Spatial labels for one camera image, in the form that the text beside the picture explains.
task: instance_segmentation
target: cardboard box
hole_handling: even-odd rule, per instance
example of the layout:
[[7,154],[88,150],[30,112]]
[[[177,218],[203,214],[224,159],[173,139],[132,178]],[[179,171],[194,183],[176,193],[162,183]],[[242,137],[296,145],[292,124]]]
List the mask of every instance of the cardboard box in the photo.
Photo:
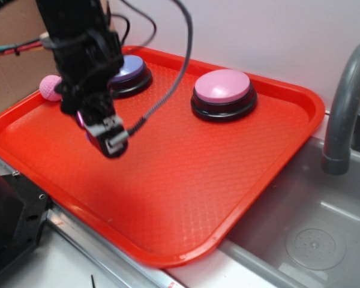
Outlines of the cardboard box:
[[[45,31],[35,0],[16,0],[0,9],[0,45],[22,43]],[[0,56],[0,112],[36,91],[50,74],[58,74],[51,51]]]

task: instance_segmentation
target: red tray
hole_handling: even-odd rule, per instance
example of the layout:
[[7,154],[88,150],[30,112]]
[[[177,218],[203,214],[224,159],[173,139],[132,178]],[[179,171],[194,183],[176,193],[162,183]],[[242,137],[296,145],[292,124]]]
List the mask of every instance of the red tray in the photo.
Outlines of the red tray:
[[[136,55],[154,82],[116,100],[126,127],[167,92],[183,60],[150,49]],[[187,263],[220,243],[325,112],[313,92],[249,74],[254,112],[230,123],[200,120],[191,112],[194,84],[220,68],[191,61],[120,159],[103,157],[39,92],[0,114],[0,157],[136,260],[159,268]]]

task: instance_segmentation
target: gray sink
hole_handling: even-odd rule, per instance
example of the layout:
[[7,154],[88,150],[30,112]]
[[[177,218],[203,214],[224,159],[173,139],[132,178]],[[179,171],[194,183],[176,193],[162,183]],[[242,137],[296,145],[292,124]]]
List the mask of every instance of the gray sink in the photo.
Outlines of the gray sink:
[[311,138],[226,238],[284,287],[360,287],[360,153],[347,174],[331,176],[322,146]]

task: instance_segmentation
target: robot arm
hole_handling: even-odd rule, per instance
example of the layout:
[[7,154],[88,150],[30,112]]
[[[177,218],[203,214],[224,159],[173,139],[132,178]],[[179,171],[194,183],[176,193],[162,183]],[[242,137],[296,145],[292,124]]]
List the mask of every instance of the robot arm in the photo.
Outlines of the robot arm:
[[105,156],[119,157],[128,142],[109,144],[125,130],[115,113],[108,81],[124,61],[118,35],[109,31],[100,1],[36,2],[48,31],[41,42],[52,49],[62,76],[56,87],[62,94],[62,112],[80,118],[91,143]]

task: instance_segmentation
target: sink drain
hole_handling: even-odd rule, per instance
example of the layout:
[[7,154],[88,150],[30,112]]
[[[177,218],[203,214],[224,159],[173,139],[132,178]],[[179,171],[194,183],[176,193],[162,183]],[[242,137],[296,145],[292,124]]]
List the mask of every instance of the sink drain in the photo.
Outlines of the sink drain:
[[342,261],[346,253],[343,237],[317,222],[294,227],[287,235],[286,248],[297,264],[312,270],[332,268]]

